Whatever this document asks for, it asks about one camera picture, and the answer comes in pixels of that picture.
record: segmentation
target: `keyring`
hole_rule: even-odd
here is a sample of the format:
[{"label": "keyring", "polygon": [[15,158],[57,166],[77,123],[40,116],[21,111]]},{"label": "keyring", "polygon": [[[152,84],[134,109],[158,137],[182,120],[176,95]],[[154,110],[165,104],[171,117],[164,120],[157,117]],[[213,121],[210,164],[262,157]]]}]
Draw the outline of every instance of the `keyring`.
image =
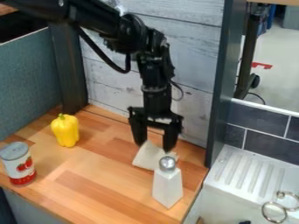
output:
[{"label": "keyring", "polygon": [[[286,195],[290,196],[290,197],[293,197],[295,200],[297,200],[297,203],[299,202],[299,196],[292,193],[292,192],[280,192],[278,191],[276,193],[276,197],[280,200],[283,200]],[[288,212],[295,212],[297,210],[299,210],[299,206],[296,206],[296,207],[284,207],[284,209]]]},{"label": "keyring", "polygon": [[[281,210],[283,211],[283,213],[284,213],[284,218],[281,219],[281,220],[273,220],[273,219],[271,219],[270,217],[268,217],[268,216],[266,215],[266,212],[265,212],[265,208],[266,208],[266,206],[274,206],[274,207],[278,207],[279,209],[281,209]],[[273,201],[266,202],[266,203],[262,206],[262,208],[261,208],[261,213],[262,213],[262,215],[264,216],[264,218],[265,218],[266,220],[268,220],[268,221],[270,221],[270,222],[272,222],[272,223],[283,223],[283,222],[288,218],[288,214],[287,214],[287,211],[286,211],[285,207],[282,206],[282,205],[280,205],[280,204],[278,204],[278,203],[276,203],[276,202],[273,202]]]}]

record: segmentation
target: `cable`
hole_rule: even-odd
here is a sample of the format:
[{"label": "cable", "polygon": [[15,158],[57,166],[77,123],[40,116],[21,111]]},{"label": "cable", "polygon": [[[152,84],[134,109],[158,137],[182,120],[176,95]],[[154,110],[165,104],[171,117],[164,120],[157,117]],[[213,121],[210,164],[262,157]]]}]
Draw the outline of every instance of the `cable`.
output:
[{"label": "cable", "polygon": [[170,80],[170,84],[172,86],[174,86],[175,88],[177,88],[181,92],[181,96],[178,99],[172,98],[172,100],[174,100],[175,102],[181,101],[184,98],[184,91],[183,91],[183,89],[175,81],[173,81],[173,80]]},{"label": "cable", "polygon": [[117,66],[101,49],[98,47],[93,40],[77,25],[73,24],[73,27],[77,30],[79,36],[81,36],[85,42],[94,50],[94,52],[105,61],[110,67],[121,74],[127,74],[131,70],[131,56],[129,53],[126,54],[126,68],[122,69]]},{"label": "cable", "polygon": [[247,94],[248,94],[248,95],[255,95],[257,98],[259,98],[259,99],[262,101],[263,105],[266,105],[265,100],[264,100],[260,95],[255,94],[255,93],[247,93]]}]

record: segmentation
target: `metal can lid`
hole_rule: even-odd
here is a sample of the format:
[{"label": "metal can lid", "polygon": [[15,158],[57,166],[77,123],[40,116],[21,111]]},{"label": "metal can lid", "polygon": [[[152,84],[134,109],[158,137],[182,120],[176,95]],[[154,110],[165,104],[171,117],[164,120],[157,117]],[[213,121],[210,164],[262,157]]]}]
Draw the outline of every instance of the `metal can lid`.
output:
[{"label": "metal can lid", "polygon": [[173,157],[162,157],[159,161],[160,170],[163,172],[173,172],[176,170],[176,160]]},{"label": "metal can lid", "polygon": [[3,160],[15,160],[21,158],[28,152],[28,145],[22,142],[15,142],[6,145],[0,150],[0,157]]}]

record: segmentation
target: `white salt shaker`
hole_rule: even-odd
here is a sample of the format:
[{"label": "white salt shaker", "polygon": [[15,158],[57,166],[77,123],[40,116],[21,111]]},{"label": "white salt shaker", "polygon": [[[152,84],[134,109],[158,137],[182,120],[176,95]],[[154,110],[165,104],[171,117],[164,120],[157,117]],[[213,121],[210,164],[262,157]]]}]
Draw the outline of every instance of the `white salt shaker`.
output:
[{"label": "white salt shaker", "polygon": [[167,208],[171,208],[183,197],[181,170],[173,157],[162,157],[155,169],[152,197]]}]

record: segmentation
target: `tomato can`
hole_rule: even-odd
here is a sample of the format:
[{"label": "tomato can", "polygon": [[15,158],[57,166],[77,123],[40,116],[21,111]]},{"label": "tomato can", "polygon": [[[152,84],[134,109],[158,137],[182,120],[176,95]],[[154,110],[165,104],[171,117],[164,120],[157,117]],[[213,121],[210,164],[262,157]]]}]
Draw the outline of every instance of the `tomato can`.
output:
[{"label": "tomato can", "polygon": [[13,185],[27,185],[35,179],[37,173],[26,143],[8,144],[0,150],[0,158]]}]

